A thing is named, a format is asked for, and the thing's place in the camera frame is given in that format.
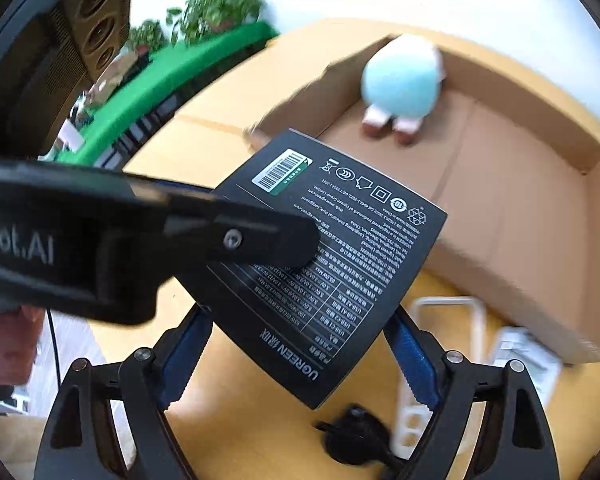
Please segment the left human hand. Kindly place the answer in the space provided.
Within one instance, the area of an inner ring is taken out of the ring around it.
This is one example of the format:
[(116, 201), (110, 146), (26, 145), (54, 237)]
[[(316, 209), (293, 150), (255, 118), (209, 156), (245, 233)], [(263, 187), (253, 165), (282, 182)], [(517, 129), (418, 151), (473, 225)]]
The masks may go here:
[(21, 306), (0, 314), (0, 386), (25, 385), (30, 378), (44, 311)]

